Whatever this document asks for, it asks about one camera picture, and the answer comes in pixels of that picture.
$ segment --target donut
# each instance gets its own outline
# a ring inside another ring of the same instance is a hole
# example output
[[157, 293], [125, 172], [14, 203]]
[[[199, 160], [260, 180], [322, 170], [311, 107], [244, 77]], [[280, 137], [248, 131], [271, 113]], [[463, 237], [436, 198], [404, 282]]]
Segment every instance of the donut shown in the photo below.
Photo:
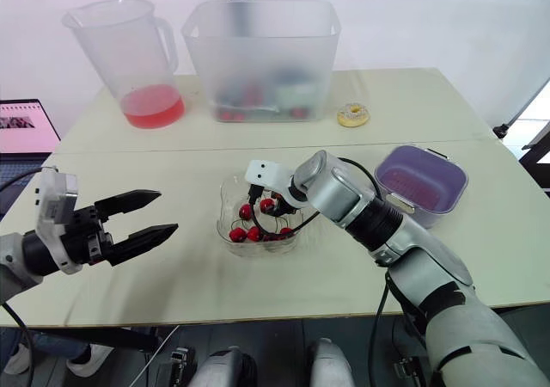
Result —
[[361, 126], [369, 120], [369, 112], [361, 103], [348, 103], [339, 109], [336, 119], [342, 126]]

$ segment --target robot leg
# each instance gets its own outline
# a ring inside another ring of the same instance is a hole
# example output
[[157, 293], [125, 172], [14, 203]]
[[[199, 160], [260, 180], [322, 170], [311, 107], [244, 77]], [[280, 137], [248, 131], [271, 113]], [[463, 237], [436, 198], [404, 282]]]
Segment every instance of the robot leg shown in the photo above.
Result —
[[254, 359], [239, 347], [212, 354], [193, 376], [189, 387], [256, 387]]
[[355, 387], [344, 353], [328, 338], [315, 343], [310, 359], [309, 387]]

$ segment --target person's foot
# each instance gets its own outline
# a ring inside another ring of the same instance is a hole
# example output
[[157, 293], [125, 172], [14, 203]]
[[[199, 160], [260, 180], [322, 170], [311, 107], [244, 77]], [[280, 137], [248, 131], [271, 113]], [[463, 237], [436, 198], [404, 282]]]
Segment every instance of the person's foot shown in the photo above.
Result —
[[101, 367], [109, 354], [113, 351], [112, 347], [90, 344], [91, 352], [89, 360], [84, 364], [76, 364], [67, 360], [67, 368], [78, 377], [91, 377]]
[[28, 348], [19, 344], [17, 352], [13, 354], [8, 361], [8, 364], [3, 369], [6, 374], [16, 375], [25, 372], [31, 364], [31, 356]]

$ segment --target purple plastic basket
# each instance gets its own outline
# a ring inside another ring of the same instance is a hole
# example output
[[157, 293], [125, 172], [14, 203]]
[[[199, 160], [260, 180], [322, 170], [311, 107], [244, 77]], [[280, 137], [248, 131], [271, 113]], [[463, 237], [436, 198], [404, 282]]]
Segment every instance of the purple plastic basket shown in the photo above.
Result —
[[375, 175], [391, 195], [386, 199], [425, 228], [455, 208], [468, 184], [466, 173], [447, 157], [411, 145], [395, 148]]

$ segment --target pink juice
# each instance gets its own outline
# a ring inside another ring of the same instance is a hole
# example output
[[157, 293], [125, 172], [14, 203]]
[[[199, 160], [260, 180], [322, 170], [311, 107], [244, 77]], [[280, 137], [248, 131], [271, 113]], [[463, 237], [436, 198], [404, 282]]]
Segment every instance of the pink juice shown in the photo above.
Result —
[[146, 129], [169, 125], [185, 111], [180, 92], [168, 84], [155, 84], [134, 90], [120, 101], [128, 121]]

